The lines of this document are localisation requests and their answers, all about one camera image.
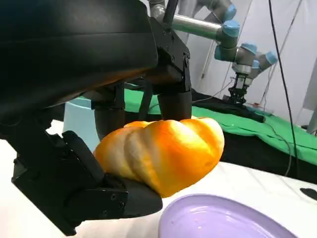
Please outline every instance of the orange bread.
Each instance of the orange bread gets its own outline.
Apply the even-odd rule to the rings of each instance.
[[[94,155],[106,173],[144,182],[165,198],[206,176],[223,147],[211,118],[136,121],[106,136]]]

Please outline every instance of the robotic arm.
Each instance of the robotic arm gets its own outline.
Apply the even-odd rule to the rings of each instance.
[[[47,108],[85,94],[100,138],[124,126],[123,81],[145,76],[164,119],[191,118],[189,50],[139,0],[0,3],[0,135],[17,151],[12,182],[65,235],[85,220],[159,211],[145,184],[104,174],[74,132],[49,135]]]

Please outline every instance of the green cloth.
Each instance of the green cloth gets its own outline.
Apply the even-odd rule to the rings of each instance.
[[[126,111],[137,113],[142,101],[143,92],[125,90]],[[157,96],[153,96],[150,108],[158,104]],[[208,109],[193,107],[193,115],[196,117],[209,117],[216,120],[225,132],[242,136],[257,136],[268,145],[289,154],[289,147],[279,136],[283,137],[291,148],[291,153],[294,155],[294,144],[289,122],[276,117],[266,116],[265,123],[238,117],[231,114],[222,114],[213,112]],[[159,106],[153,107],[150,114],[160,114]],[[298,158],[317,165],[317,138],[309,135],[301,128],[295,126],[295,137],[297,144]]]

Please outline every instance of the table surface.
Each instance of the table surface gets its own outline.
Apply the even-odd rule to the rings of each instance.
[[[61,132],[54,121],[50,133]],[[3,238],[62,238],[64,235],[11,184],[15,151],[0,140],[0,235]],[[237,165],[219,163],[197,184],[164,199],[164,208],[176,198],[192,193],[227,197],[273,218],[298,238],[317,237],[317,202],[300,188],[310,184]],[[142,218],[83,222],[76,238],[157,238],[161,212]]]

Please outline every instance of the bolt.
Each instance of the bolt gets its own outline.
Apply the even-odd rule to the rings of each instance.
[[[122,209],[124,207],[124,202],[119,202],[119,209]]]
[[[111,201],[114,201],[116,199],[115,194],[112,194],[110,199],[111,199]]]
[[[186,57],[186,58],[185,58],[185,66],[188,67],[188,65],[189,65],[189,60],[188,60],[188,58]]]

